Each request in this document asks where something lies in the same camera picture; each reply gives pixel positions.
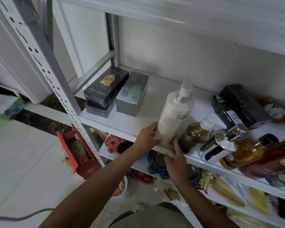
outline perfume box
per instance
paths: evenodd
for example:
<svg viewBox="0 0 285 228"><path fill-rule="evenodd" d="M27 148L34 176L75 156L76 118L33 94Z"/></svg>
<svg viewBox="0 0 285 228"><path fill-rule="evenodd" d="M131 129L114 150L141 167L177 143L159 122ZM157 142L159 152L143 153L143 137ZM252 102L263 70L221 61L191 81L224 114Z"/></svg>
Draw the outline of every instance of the perfume box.
<svg viewBox="0 0 285 228"><path fill-rule="evenodd" d="M106 110L128 77L128 71L111 66L84 90L87 103L98 105Z"/></svg>
<svg viewBox="0 0 285 228"><path fill-rule="evenodd" d="M105 109L102 106L98 106L95 104L84 104L85 108L87 109L87 112L90 114L94 114L103 118L107 118L109 116L109 114L111 113L114 105L115 105L115 99L113 100L113 102L108 105Z"/></svg>
<svg viewBox="0 0 285 228"><path fill-rule="evenodd" d="M136 117L148 87L148 75L131 72L116 97L117 112Z"/></svg>
<svg viewBox="0 0 285 228"><path fill-rule="evenodd" d="M219 94L249 130L273 119L242 85L228 85Z"/></svg>

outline red bottle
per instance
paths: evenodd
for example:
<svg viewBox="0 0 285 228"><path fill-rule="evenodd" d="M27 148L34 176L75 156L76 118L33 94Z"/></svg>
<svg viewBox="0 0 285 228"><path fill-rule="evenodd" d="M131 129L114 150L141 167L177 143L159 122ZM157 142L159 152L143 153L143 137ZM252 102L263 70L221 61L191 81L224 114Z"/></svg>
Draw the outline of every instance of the red bottle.
<svg viewBox="0 0 285 228"><path fill-rule="evenodd" d="M239 171L254 179L285 171L285 140L267 149L260 160L240 167Z"/></svg>

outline person's leg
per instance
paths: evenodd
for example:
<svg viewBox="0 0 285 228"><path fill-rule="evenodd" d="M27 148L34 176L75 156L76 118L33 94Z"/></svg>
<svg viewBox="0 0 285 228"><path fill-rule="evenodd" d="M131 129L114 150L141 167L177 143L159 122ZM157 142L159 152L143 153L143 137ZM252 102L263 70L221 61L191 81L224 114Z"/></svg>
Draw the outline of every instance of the person's leg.
<svg viewBox="0 0 285 228"><path fill-rule="evenodd" d="M179 210L179 208L177 208L176 205L174 205L174 204L172 204L170 202L162 202L162 203L158 204L157 206L164 207L164 208L166 208L168 210L171 210L171 211L174 211L174 212L176 212L178 214L182 214L183 215L183 213Z"/></svg>
<svg viewBox="0 0 285 228"><path fill-rule="evenodd" d="M124 218L130 216L131 214L134 214L134 212L131 210L124 212L123 214L121 214L117 218L115 218L114 221L109 225L109 227L112 226L113 224L115 224L116 222L120 221L121 219L124 219Z"/></svg>

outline barcode sticker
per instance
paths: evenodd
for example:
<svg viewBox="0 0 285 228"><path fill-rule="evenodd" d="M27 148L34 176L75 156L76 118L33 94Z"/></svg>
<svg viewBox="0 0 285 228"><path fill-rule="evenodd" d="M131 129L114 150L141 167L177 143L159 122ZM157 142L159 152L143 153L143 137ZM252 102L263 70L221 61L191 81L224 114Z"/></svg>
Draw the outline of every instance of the barcode sticker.
<svg viewBox="0 0 285 228"><path fill-rule="evenodd" d="M215 94L215 97L216 97L216 99L217 99L217 101L219 102L219 103L221 103L221 102L226 102L224 99L222 99L222 97L220 96L220 95L218 95L218 94Z"/></svg>
<svg viewBox="0 0 285 228"><path fill-rule="evenodd" d="M233 110L227 111L227 114L230 116L234 124L243 124L241 119L239 119L239 116Z"/></svg>

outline white tile floor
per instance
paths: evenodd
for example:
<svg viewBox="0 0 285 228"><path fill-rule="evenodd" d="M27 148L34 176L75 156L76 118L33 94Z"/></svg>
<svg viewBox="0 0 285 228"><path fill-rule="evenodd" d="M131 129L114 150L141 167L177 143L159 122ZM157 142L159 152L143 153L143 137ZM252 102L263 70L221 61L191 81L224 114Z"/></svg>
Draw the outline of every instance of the white tile floor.
<svg viewBox="0 0 285 228"><path fill-rule="evenodd" d="M64 123L70 121L64 113L47 107L30 105L29 108L44 116L51 115L53 119L60 118ZM61 163L64 157L56 136L21 122L0 120L0 215L19 217L56 207L84 181L68 172ZM118 215L132 210L137 203L152 206L162 201L163 196L156 193L152 185L128 178L126 193L111 198L91 227L107 228ZM199 227L188 208L179 208ZM0 222L0 228L38 227L49 213L43 212L22 222Z"/></svg>

